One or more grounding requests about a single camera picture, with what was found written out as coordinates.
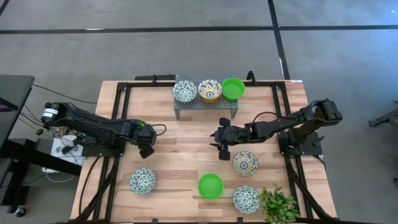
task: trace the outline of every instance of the table leg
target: table leg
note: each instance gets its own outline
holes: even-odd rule
[[[231,109],[231,118],[234,119],[236,112],[238,112],[238,109]]]
[[[180,110],[174,109],[174,112],[175,112],[175,117],[176,117],[177,119],[180,119]]]

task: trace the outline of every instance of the gray carpet floor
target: gray carpet floor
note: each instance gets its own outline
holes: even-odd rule
[[[398,24],[393,0],[274,2],[280,26]],[[272,25],[267,1],[10,0],[0,17],[0,30],[246,25]],[[398,107],[398,30],[280,33],[291,79],[303,80],[309,101],[327,97],[343,113],[339,125],[319,131],[338,216],[396,223],[397,127],[370,128],[368,120]],[[245,78],[249,70],[258,79],[282,79],[273,31],[0,34],[1,74],[33,75],[37,85],[88,101],[97,100],[103,80],[154,73]],[[40,115],[45,102],[66,100],[34,88],[26,104]],[[36,139],[20,122],[11,137]],[[76,182],[45,187],[45,180],[38,181],[43,184],[30,191],[28,214],[15,218],[1,207],[3,223],[68,220]]]

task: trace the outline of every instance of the bowl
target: bowl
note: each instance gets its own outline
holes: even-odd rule
[[[223,87],[217,80],[205,80],[198,85],[198,91],[203,101],[214,102],[221,96]]]
[[[237,100],[243,96],[246,86],[238,78],[227,78],[223,81],[223,94],[227,100]]]
[[[205,174],[198,183],[199,194],[207,200],[216,200],[224,191],[224,183],[217,174]]]
[[[233,160],[234,169],[244,177],[255,174],[259,168],[257,157],[251,152],[238,152]]]
[[[134,171],[130,178],[131,190],[139,195],[148,194],[155,187],[155,183],[155,173],[148,168]]]
[[[182,103],[192,101],[197,96],[197,93],[197,86],[190,81],[180,81],[173,87],[174,98]]]
[[[260,207],[259,193],[254,188],[243,185],[234,191],[233,203],[239,212],[250,215]]]

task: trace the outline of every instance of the black floor stripe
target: black floor stripe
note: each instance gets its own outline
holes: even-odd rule
[[[0,16],[2,15],[2,13],[4,12],[4,10],[6,9],[8,2],[10,0],[4,0],[4,2],[2,3],[1,7],[0,7]]]
[[[282,37],[280,36],[278,20],[276,16],[275,6],[273,0],[268,0],[269,12],[271,13],[272,26],[274,28],[274,35],[276,40],[276,46],[278,49],[280,63],[282,65],[282,76],[285,80],[290,80],[289,69],[287,68],[287,61],[285,56],[284,45],[282,43]]]
[[[363,25],[363,26],[281,26],[279,30],[381,30],[398,29],[398,25]]]
[[[0,34],[108,34],[140,32],[261,31],[273,29],[274,28],[271,26],[144,27],[114,29],[0,30]]]

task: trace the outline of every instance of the wire mesh stand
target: wire mesh stand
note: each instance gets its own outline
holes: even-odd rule
[[[223,82],[224,79],[233,77],[231,75],[224,75],[221,76],[221,78],[217,78],[217,81],[220,83]],[[203,80],[206,80],[209,78],[192,78],[190,75],[176,75],[175,76],[175,82],[178,83],[180,81],[190,81],[193,82],[196,86],[199,85]],[[180,119],[180,112],[181,110],[230,110],[231,111],[231,119],[235,118],[236,112],[238,112],[238,101],[233,100],[229,101],[227,100],[224,95],[221,95],[220,98],[212,103],[207,103],[204,102],[201,98],[199,93],[196,95],[195,99],[193,99],[191,102],[188,103],[182,103],[179,102],[178,100],[174,99],[174,112],[175,112],[175,117],[177,119]]]

